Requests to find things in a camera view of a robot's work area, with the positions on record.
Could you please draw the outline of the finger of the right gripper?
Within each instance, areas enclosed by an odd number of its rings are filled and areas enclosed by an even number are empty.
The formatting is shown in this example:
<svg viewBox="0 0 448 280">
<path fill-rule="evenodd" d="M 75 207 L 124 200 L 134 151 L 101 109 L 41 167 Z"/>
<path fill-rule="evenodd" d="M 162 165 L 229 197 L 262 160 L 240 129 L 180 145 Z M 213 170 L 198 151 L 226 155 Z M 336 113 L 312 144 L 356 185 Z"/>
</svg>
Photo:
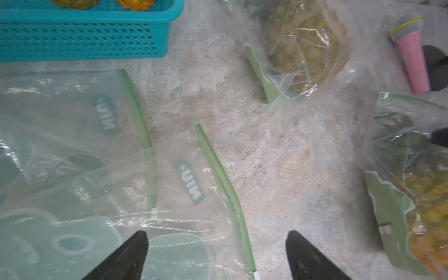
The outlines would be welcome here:
<svg viewBox="0 0 448 280">
<path fill-rule="evenodd" d="M 448 148 L 448 127 L 440 128 L 432 132 L 430 141 L 432 144 Z"/>
</svg>

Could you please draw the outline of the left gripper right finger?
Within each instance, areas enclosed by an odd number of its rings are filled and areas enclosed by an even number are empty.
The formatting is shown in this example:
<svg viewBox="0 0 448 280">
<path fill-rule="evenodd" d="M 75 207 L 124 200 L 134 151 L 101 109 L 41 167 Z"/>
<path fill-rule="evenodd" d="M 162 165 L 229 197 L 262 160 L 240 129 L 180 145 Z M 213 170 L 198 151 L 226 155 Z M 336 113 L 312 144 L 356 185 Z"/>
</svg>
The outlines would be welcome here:
<svg viewBox="0 0 448 280">
<path fill-rule="evenodd" d="M 289 231 L 285 247 L 293 280 L 351 280 L 298 231 Z"/>
</svg>

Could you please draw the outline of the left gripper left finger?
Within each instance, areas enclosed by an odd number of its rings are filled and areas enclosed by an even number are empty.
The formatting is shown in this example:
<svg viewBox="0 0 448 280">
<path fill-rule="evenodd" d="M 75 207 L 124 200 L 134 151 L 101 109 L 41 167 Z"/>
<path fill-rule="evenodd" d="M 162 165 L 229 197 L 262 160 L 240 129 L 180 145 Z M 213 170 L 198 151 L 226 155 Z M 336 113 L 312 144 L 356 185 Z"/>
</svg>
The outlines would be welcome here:
<svg viewBox="0 0 448 280">
<path fill-rule="evenodd" d="M 140 280 L 148 248 L 147 233 L 137 231 L 83 280 Z"/>
</svg>

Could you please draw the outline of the pineapple yellow orange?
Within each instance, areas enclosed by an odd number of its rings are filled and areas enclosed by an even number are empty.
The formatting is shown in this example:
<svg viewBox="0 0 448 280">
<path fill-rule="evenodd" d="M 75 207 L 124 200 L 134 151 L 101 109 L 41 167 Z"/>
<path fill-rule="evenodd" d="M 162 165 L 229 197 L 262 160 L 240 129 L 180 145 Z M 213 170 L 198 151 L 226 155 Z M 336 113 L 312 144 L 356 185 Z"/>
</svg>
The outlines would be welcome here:
<svg viewBox="0 0 448 280">
<path fill-rule="evenodd" d="M 150 10 L 154 4 L 155 0 L 115 0 L 124 9 L 129 9 L 131 11 L 140 12 Z"/>
</svg>

